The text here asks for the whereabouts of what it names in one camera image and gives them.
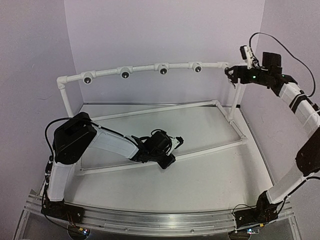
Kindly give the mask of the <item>white PVC pipe frame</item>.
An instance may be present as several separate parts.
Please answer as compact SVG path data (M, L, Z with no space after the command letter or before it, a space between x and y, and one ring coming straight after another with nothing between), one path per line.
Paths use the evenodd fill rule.
M121 76L121 78L127 79L130 77L131 74L138 73L138 72L155 71L155 72L159 72L161 75L165 75L168 73L170 69L189 69L189 70L193 70L196 73L199 73L204 68L217 68L217 69L230 70L234 66L235 66L234 63L228 63L228 62L199 62L199 61L183 62L183 63L163 62L163 63L155 63L151 65L121 66L113 69L106 69L106 70L99 70L99 71L95 71L95 70L86 71L86 72L82 72L80 74L72 75L72 76L60 76L57 78L56 82L57 82L57 87L60 90L60 94L62 96L62 100L65 106L65 109L67 111L67 114L69 117L73 117L75 114L72 111L70 101L66 91L66 84L71 82L83 81L85 84L89 85L96 78L113 76L113 75L119 75ZM235 95L234 95L233 103L229 112L227 112L224 109L224 107L221 105L221 103L218 100L214 99L209 101L183 103L183 104L170 105L170 106L165 106L160 108L96 116L93 118L93 120L104 121L104 120L127 118L132 116L141 116L146 114L155 114L155 113L190 109L190 108L197 108L197 107L207 107L207 106L217 107L218 110L221 112L221 114L225 117L225 120L228 122L228 124L237 133L237 135L239 136L239 140L235 142L227 143L224 145L208 148L208 149L203 149L203 150L199 150L191 153L182 154L178 157L179 160L194 158L197 156L214 153L220 150L226 150L226 149L230 149L240 145L245 145L247 143L248 138L243 134L243 132L240 130L240 128L238 127L238 125L235 123L233 119L235 109L236 109L238 100L240 98L241 88L242 87L238 83L237 86L235 87Z

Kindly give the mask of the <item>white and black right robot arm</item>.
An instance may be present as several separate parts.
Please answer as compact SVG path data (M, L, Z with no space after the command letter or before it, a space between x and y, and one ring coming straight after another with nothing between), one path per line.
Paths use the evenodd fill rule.
M297 117L308 140L297 152L289 172L262 192L254 207L233 211L237 229L276 220L287 198L320 171L320 108L290 75L282 73L280 54L264 52L261 67L254 64L249 54L243 53L242 56L246 65L226 67L224 73L227 78L233 84L257 84L272 90Z

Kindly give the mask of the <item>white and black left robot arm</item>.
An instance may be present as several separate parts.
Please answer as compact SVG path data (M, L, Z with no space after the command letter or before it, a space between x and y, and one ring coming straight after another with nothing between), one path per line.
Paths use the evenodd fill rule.
M46 218L80 223L84 208L65 203L65 188L71 168L89 148L114 153L136 163L155 162L163 170L176 158L173 150L184 140L155 129L149 136L126 136L103 127L90 119L86 112L74 117L55 119L47 126L62 121L55 129L53 142L48 143L50 156L45 167L45 184L41 199L41 213Z

